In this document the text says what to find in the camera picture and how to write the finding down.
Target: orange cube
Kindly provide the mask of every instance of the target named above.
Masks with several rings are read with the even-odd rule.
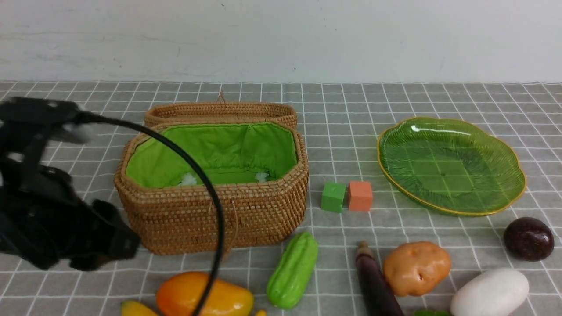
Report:
[[[365,211],[371,210],[373,204],[373,189],[371,183],[367,181],[352,181],[350,182],[350,211]]]

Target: black cable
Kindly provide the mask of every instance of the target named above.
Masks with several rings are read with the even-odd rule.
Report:
[[[215,208],[216,208],[216,217],[217,217],[217,224],[218,224],[218,234],[217,234],[218,240],[217,240],[217,245],[216,245],[215,258],[214,258],[214,261],[213,261],[213,264],[212,264],[211,273],[209,275],[209,280],[207,281],[207,285],[205,286],[205,290],[203,292],[203,295],[199,299],[199,303],[197,303],[197,306],[195,307],[195,310],[194,310],[193,314],[191,314],[191,316],[198,316],[199,313],[201,312],[201,310],[203,309],[203,306],[205,305],[207,297],[209,296],[209,293],[211,292],[212,285],[215,282],[215,280],[217,278],[217,275],[219,274],[219,265],[220,265],[220,262],[222,260],[223,248],[224,248],[224,230],[225,230],[225,228],[224,228],[224,212],[223,212],[223,207],[221,206],[221,203],[220,203],[219,196],[217,195],[214,187],[212,186],[211,181],[205,175],[205,172],[203,171],[203,169],[201,169],[201,167],[193,160],[193,158],[191,158],[191,156],[189,156],[183,149],[181,149],[178,145],[174,144],[168,138],[164,137],[162,134],[158,134],[157,132],[155,132],[154,130],[152,130],[150,128],[147,128],[147,127],[144,127],[142,125],[132,123],[132,122],[129,122],[129,121],[125,121],[125,120],[107,118],[105,116],[97,115],[97,114],[94,114],[94,113],[91,113],[91,112],[85,112],[84,115],[80,119],[80,123],[84,123],[84,124],[87,124],[87,123],[111,124],[111,125],[117,125],[117,126],[121,126],[121,127],[134,129],[137,132],[141,132],[143,134],[146,134],[146,135],[154,138],[155,140],[161,142],[163,145],[167,146],[168,148],[173,150],[176,154],[178,154],[181,158],[183,158],[189,164],[189,166],[191,166],[193,171],[195,171],[195,173],[200,177],[201,181],[203,181],[203,184],[205,185],[205,187],[209,191],[209,195],[211,196],[212,202],[213,202],[213,204],[215,205]]]

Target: green plate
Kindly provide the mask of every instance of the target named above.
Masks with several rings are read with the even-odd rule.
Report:
[[[463,216],[505,210],[526,179],[513,150],[459,120],[413,118],[384,131],[377,142],[386,178],[421,205]]]

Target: white egg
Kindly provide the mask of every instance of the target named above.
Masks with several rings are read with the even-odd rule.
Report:
[[[509,316],[527,298],[529,281],[510,268],[490,270],[475,277],[453,296],[454,316]]]

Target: toy bitter melon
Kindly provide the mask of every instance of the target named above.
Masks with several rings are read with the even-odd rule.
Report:
[[[305,293],[318,258],[318,244],[309,232],[295,236],[287,246],[266,290],[271,304],[295,307]]]

